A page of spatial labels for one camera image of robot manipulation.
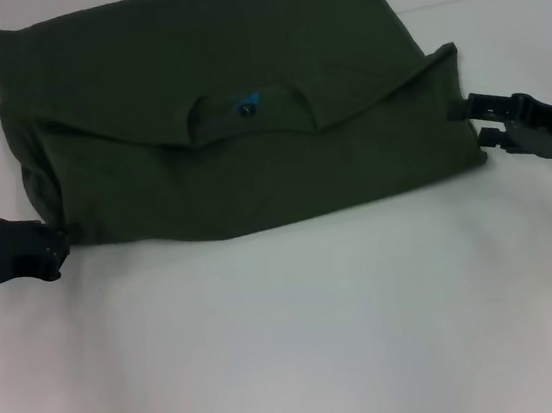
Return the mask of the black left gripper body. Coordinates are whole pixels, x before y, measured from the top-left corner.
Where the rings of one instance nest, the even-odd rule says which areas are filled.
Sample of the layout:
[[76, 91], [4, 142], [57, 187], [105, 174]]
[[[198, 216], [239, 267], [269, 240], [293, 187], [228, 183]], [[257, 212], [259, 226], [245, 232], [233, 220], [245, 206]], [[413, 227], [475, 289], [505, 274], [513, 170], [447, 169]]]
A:
[[56, 279], [51, 232], [44, 226], [0, 230], [0, 285], [18, 278]]

